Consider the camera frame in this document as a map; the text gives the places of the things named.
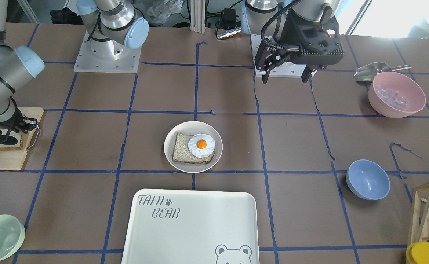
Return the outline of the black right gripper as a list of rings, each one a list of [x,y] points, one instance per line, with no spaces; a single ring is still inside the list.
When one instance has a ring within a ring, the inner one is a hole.
[[[20,132],[27,134],[39,127],[38,119],[28,118],[23,115],[21,110],[15,108],[13,115],[4,120],[0,121],[0,145],[13,145],[13,140],[10,139],[9,135],[11,131]]]

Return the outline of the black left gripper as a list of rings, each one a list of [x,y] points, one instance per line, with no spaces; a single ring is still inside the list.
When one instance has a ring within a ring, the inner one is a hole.
[[[255,67],[262,72],[266,84],[270,73],[284,62],[306,65],[301,75],[306,84],[313,72],[336,65],[345,56],[339,35],[339,23],[334,15],[336,5],[294,5],[286,11],[286,20],[275,50],[260,46],[255,55]]]

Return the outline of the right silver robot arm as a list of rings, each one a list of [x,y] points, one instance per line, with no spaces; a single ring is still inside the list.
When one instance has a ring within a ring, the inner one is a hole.
[[[5,44],[8,2],[0,0],[0,145],[13,146],[20,134],[38,129],[36,118],[28,118],[17,107],[13,94],[44,70],[44,62],[30,47]],[[87,41],[113,47],[113,57],[136,50],[145,42],[149,23],[130,0],[78,0],[78,14],[87,27]]]

